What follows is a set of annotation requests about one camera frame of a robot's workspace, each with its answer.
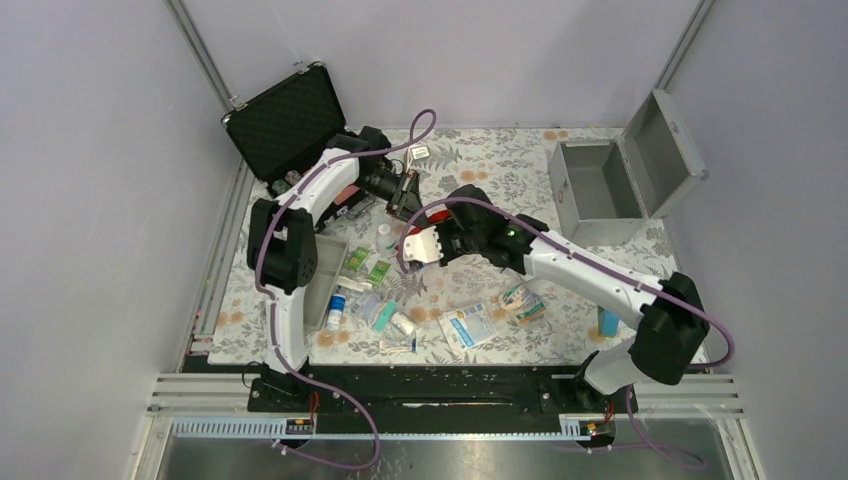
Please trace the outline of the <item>red first aid pouch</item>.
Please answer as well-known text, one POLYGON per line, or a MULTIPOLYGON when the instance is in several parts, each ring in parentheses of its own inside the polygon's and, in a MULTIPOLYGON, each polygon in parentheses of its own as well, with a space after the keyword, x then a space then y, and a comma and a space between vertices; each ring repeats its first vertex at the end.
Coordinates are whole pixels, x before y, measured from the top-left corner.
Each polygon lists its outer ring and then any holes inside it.
POLYGON ((432 214, 422 214, 418 219, 416 219, 412 223, 412 226, 408 229, 407 234, 414 235, 424 228, 428 228, 433 225, 438 225, 449 219, 450 216, 451 213, 447 209, 441 209, 432 214))

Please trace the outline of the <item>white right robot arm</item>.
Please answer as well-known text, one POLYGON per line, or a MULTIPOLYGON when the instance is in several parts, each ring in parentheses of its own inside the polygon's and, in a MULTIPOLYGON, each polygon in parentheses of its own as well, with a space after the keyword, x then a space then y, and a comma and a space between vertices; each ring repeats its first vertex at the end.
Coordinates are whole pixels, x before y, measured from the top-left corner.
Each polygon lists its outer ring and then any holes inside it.
POLYGON ((439 200, 448 216, 431 223, 428 204, 407 221, 398 244, 402 266, 445 266, 478 255, 493 266, 560 285, 613 313, 635 334, 591 354, 573 386, 575 402, 597 412, 619 389, 644 381, 677 385, 710 331, 685 275, 644 275, 592 254, 526 215, 512 215, 483 194, 439 200))

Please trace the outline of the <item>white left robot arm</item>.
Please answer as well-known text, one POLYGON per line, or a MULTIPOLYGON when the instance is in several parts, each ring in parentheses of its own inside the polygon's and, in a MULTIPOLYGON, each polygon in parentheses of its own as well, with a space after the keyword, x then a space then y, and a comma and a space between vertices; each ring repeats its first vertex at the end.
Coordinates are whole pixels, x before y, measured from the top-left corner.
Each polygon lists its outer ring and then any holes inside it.
POLYGON ((296 374, 307 360, 305 293, 317 271, 315 226, 349 186, 385 201, 390 216, 412 220, 423 204, 419 176, 394 172, 386 155, 393 152, 381 131, 368 127, 358 136, 338 134, 317 163, 286 193, 252 207, 247 260, 256 289, 265 294, 268 352, 264 360, 283 373, 272 386, 272 398, 288 411, 309 401, 310 385, 296 374))

